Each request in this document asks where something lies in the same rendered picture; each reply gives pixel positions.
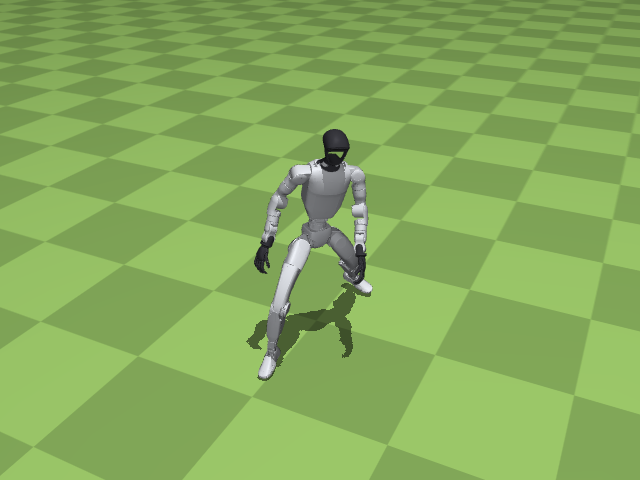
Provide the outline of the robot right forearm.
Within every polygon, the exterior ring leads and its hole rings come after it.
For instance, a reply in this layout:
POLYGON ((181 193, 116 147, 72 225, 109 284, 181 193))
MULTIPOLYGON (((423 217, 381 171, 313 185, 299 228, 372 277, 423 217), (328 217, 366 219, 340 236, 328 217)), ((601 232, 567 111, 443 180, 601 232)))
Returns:
POLYGON ((278 197, 276 195, 273 195, 270 199, 270 202, 267 208, 268 215, 267 215, 267 220, 264 227, 264 233, 262 235, 262 241, 264 243, 267 242, 269 236, 274 236, 274 241, 275 241, 275 235, 277 233, 279 217, 281 216, 280 210, 276 209, 277 205, 278 205, 278 197))

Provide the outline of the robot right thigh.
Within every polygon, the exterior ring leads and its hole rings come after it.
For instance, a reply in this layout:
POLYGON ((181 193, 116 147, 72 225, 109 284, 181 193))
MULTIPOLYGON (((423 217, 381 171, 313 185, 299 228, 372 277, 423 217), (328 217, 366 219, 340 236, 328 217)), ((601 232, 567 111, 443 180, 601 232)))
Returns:
POLYGON ((291 291, 308 259, 310 250, 311 246, 306 234, 302 234, 297 237, 288 246, 288 254, 283 262, 279 281, 272 301, 272 305, 274 306, 273 311, 278 313, 279 318, 286 317, 289 312, 291 305, 291 303, 289 303, 289 297, 291 291))

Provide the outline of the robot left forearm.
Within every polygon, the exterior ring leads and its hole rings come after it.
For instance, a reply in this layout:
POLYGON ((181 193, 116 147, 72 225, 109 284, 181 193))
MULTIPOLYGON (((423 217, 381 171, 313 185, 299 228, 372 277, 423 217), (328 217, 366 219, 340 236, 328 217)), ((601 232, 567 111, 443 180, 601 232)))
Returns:
POLYGON ((363 209, 364 218, 358 218, 354 221, 355 231, 354 231, 354 251, 356 252, 356 245, 361 244, 363 246, 363 252, 366 252, 365 242, 367 239, 367 226, 368 226, 368 208, 367 205, 364 205, 363 209))

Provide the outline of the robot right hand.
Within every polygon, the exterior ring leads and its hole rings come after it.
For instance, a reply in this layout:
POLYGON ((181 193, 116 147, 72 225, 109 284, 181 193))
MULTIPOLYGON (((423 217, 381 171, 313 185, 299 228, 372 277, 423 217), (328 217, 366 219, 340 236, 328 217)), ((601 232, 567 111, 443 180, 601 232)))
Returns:
POLYGON ((270 264, 267 256, 269 253, 268 249, 272 247, 273 242, 274 242, 274 236, 269 236, 266 243, 264 243, 262 240, 260 242, 261 247, 258 249, 256 253, 254 265, 261 273, 267 274, 267 272, 264 270, 264 261, 266 262, 267 267, 270 268, 270 264))

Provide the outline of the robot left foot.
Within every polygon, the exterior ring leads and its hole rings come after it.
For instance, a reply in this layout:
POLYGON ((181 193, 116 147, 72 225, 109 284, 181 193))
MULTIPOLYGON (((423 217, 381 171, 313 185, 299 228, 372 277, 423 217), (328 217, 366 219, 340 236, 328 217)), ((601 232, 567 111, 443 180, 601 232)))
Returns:
POLYGON ((358 277, 356 276, 355 280, 353 280, 353 278, 351 279, 348 276, 348 273, 344 272, 343 278, 345 280, 347 280, 348 282, 350 282, 356 289, 360 290, 363 293, 367 293, 368 294, 368 293, 372 292, 372 290, 373 290, 372 285, 369 282, 367 282, 366 280, 364 280, 364 279, 359 284, 354 284, 353 283, 353 281, 356 281, 359 278, 359 275, 358 275, 358 277))

